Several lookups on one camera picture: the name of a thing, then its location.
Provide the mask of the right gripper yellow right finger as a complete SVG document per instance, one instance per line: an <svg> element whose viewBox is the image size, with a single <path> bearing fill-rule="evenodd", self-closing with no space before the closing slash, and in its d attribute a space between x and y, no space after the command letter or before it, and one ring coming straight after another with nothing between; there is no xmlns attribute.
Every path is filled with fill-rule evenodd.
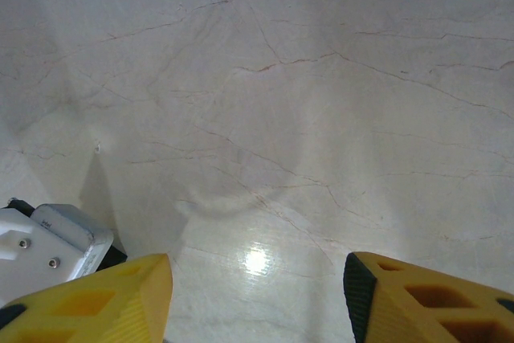
<svg viewBox="0 0 514 343"><path fill-rule="evenodd" d="M513 340L512 294L383 255L347 255L344 295L357 342Z"/></svg>

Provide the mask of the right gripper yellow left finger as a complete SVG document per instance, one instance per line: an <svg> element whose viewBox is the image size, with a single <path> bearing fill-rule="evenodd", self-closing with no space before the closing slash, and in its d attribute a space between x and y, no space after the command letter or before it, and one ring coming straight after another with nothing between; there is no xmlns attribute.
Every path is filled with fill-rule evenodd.
<svg viewBox="0 0 514 343"><path fill-rule="evenodd" d="M152 254L12 300L3 342L162 342L173 292L169 257Z"/></svg>

